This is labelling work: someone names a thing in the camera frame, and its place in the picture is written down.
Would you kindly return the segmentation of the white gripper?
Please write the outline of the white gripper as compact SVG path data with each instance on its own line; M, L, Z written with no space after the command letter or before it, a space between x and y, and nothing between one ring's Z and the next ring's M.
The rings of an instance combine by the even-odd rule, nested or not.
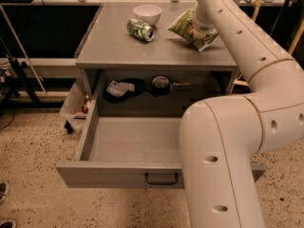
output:
M211 31L214 25L209 17L199 9L194 11L193 26L195 28L193 37L195 39L211 40L219 35L216 31Z

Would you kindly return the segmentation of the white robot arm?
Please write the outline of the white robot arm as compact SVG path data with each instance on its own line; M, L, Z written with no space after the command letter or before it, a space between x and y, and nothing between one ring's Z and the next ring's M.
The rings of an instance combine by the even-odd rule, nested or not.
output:
M191 228L265 228L250 159L304 137L304 71L234 0L197 0L251 91L192 104L180 123Z

